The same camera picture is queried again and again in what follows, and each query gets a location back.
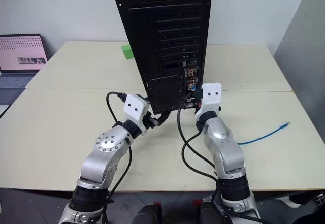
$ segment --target white table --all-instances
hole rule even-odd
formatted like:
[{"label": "white table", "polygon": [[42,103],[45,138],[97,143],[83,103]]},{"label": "white table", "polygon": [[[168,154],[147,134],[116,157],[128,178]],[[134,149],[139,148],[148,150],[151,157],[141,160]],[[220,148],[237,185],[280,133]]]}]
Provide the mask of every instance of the white table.
[{"label": "white table", "polygon": [[[124,58],[125,44],[66,42],[27,88],[144,89],[135,60]],[[291,91],[266,46],[208,45],[204,81],[228,91]]]},{"label": "white table", "polygon": [[[143,90],[125,92],[145,94]],[[104,89],[25,90],[0,120],[0,187],[73,190],[97,135],[113,124],[106,93]],[[114,97],[111,103],[123,120],[123,103]],[[273,136],[242,146],[252,190],[325,188],[325,145],[292,92],[225,91],[220,116],[238,142],[291,122]],[[197,132],[193,110],[183,111],[181,121],[187,138]],[[203,137],[192,145],[211,158]],[[212,190],[210,179],[183,164],[181,146],[174,112],[163,126],[135,140],[134,160],[119,190]],[[199,170],[213,172],[192,153],[186,157]],[[126,155],[115,180],[127,161]]]},{"label": "white table", "polygon": [[[33,78],[27,90],[0,119],[0,187],[73,190],[81,165],[98,134],[113,120],[105,95],[111,90],[145,95],[135,61],[124,60],[117,42],[67,42]],[[291,124],[242,146],[252,190],[325,188],[325,146],[265,46],[208,46],[205,81],[223,84],[221,117],[238,142]],[[112,98],[123,120],[122,102]],[[193,110],[182,116],[187,138],[197,132]],[[133,144],[134,160],[119,190],[212,190],[180,156],[176,112],[163,126]],[[193,146],[211,158],[203,138]],[[189,163],[212,173],[187,152]],[[118,167],[114,181],[124,171]]]}]

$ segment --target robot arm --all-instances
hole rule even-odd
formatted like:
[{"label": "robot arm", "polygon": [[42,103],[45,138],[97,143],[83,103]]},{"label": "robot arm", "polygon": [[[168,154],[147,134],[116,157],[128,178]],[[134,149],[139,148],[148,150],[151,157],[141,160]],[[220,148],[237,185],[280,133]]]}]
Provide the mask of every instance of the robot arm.
[{"label": "robot arm", "polygon": [[120,159],[128,147],[149,127],[161,121],[151,118],[149,102],[140,95],[128,94],[124,112],[126,121],[103,132],[95,141],[94,149],[82,165],[70,202],[65,206],[61,223],[101,223],[101,215],[108,200],[111,185]]},{"label": "robot arm", "polygon": [[218,117],[221,102],[221,84],[202,85],[201,107],[196,113],[199,129],[205,135],[204,143],[212,154],[215,171],[221,188],[223,204],[234,212],[258,217],[254,194],[249,190],[244,166],[244,154],[234,141],[232,132]]}]

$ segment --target computer back panel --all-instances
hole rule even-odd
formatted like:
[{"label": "computer back panel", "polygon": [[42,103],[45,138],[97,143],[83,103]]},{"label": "computer back panel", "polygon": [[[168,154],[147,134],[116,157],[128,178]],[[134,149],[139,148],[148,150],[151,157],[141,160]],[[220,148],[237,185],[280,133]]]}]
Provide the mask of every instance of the computer back panel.
[{"label": "computer back panel", "polygon": [[153,113],[178,109],[202,85],[211,0],[116,3]]}]

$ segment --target floor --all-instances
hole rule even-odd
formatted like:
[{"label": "floor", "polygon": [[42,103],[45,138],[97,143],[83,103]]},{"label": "floor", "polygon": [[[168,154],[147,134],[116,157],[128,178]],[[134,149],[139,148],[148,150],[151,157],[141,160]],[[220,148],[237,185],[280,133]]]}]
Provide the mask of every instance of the floor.
[{"label": "floor", "polygon": [[[145,192],[116,193],[108,207],[111,224],[131,223],[145,205],[159,202],[165,224],[196,223],[196,207],[211,198],[211,192]],[[20,190],[0,189],[0,224],[55,224],[58,223],[68,199],[34,194]],[[298,209],[287,207],[279,200],[258,202],[261,217],[272,224],[289,224],[312,213],[316,204],[311,201]]]}]

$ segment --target laptop keyboard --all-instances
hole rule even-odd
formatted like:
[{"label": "laptop keyboard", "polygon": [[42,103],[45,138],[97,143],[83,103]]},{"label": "laptop keyboard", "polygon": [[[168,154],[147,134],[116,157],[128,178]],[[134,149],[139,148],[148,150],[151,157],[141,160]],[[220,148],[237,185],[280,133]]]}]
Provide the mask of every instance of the laptop keyboard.
[{"label": "laptop keyboard", "polygon": [[2,75],[0,76],[0,88],[25,88],[32,78],[32,76]]}]

